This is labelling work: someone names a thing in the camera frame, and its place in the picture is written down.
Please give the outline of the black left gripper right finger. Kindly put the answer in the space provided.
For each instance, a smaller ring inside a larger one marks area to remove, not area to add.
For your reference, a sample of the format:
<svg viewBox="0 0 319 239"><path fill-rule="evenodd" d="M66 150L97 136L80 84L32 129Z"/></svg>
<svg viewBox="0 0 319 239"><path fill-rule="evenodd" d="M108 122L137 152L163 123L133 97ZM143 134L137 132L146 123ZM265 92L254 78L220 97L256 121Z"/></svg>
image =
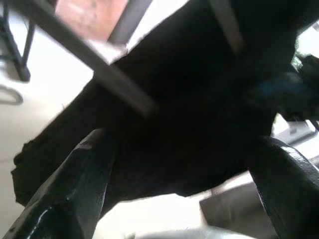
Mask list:
<svg viewBox="0 0 319 239"><path fill-rule="evenodd" d="M249 171L280 239L319 237L319 171L298 150L271 137L254 142Z"/></svg>

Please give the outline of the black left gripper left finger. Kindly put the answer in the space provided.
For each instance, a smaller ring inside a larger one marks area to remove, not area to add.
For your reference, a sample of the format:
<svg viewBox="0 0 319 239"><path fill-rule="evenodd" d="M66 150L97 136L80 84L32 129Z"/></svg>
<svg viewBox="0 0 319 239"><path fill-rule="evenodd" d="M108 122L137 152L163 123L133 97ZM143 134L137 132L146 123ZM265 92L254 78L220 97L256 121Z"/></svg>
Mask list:
<svg viewBox="0 0 319 239"><path fill-rule="evenodd" d="M110 132L85 137L35 192L9 229L11 239L90 239L114 162Z"/></svg>

